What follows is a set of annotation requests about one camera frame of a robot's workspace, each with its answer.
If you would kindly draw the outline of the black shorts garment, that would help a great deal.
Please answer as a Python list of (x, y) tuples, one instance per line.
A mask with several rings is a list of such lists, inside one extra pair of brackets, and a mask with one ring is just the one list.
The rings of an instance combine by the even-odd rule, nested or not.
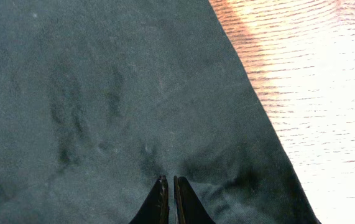
[(208, 1), (0, 1), (0, 223), (317, 223)]

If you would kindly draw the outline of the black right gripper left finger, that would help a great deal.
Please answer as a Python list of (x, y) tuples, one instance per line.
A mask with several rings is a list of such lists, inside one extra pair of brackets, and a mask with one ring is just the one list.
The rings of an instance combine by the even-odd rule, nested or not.
[(168, 182), (164, 175), (156, 181), (129, 224), (168, 224)]

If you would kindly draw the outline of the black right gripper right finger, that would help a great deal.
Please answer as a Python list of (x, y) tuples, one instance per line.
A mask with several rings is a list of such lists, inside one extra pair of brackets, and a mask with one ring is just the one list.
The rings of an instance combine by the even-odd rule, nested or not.
[(173, 178), (175, 219), (178, 224), (215, 224), (185, 177)]

